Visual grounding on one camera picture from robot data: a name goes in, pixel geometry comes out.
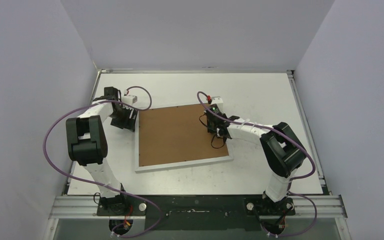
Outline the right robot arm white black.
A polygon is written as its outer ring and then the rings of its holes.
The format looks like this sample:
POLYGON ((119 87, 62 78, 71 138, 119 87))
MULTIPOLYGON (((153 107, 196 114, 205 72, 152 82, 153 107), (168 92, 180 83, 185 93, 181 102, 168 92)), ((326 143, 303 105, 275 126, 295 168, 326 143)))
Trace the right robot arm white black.
POLYGON ((262 194, 264 214, 278 215, 293 210, 293 203, 288 199, 290 184, 307 156, 290 126, 285 122, 259 125, 239 116, 227 117, 218 104, 207 107, 204 114, 205 126, 215 137, 223 141, 239 139, 262 147, 271 170, 262 194))

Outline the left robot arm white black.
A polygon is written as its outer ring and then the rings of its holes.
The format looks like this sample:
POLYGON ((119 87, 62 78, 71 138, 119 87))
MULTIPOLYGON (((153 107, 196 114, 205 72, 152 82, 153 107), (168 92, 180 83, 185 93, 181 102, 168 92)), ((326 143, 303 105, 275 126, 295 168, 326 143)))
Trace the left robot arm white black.
POLYGON ((106 159, 108 143, 103 122, 110 118, 112 126, 134 132, 138 111, 131 106, 137 100, 128 89, 105 87, 104 94, 93 99, 91 107, 65 122, 69 158, 83 166, 99 183, 99 205, 119 216, 129 210, 129 201, 121 193, 124 187, 106 159))

